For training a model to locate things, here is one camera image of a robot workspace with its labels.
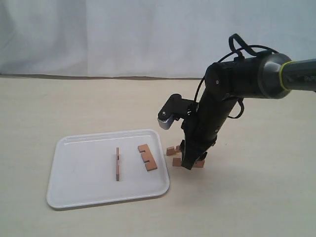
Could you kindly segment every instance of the white wall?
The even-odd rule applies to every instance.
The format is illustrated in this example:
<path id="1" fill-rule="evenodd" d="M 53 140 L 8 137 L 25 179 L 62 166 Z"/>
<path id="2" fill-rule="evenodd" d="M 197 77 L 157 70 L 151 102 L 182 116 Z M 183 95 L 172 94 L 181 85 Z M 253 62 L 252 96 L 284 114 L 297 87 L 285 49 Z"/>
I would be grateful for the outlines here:
<path id="1" fill-rule="evenodd" d="M 316 58 L 315 0 L 0 0 L 0 73 L 202 77 L 228 37 Z"/>

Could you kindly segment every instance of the yellow ring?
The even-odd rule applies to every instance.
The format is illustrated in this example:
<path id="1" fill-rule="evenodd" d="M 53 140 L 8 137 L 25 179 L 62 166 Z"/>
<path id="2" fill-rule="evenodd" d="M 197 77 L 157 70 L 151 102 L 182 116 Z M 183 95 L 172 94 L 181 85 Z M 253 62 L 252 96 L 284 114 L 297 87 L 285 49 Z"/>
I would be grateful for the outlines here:
<path id="1" fill-rule="evenodd" d="M 287 88 L 284 86 L 284 84 L 283 84 L 282 70 L 283 70 L 283 68 L 284 68 L 284 66 L 285 66 L 286 64 L 293 63 L 293 62 L 294 62 L 294 61 L 289 61 L 289 62 L 283 63 L 282 66 L 281 66 L 281 68 L 280 68 L 280 71 L 279 71 L 279 73 L 278 73 L 278 78 L 279 78 L 279 80 L 280 80 L 280 85 L 282 86 L 282 88 L 283 88 L 284 90 L 289 90 L 289 89 L 287 89 Z"/>

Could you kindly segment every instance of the table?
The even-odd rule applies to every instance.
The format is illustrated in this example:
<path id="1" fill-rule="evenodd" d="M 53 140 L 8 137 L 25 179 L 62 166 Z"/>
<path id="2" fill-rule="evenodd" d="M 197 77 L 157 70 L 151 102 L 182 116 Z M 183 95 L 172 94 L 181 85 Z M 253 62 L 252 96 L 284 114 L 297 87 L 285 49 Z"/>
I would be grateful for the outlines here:
<path id="1" fill-rule="evenodd" d="M 0 235 L 315 236 L 316 95 L 245 99 L 204 169 L 172 167 L 162 197 L 55 211 L 45 200 L 55 145 L 67 135 L 152 128 L 164 149 L 183 138 L 157 113 L 196 80 L 0 78 Z M 233 114 L 238 114 L 238 106 Z"/>

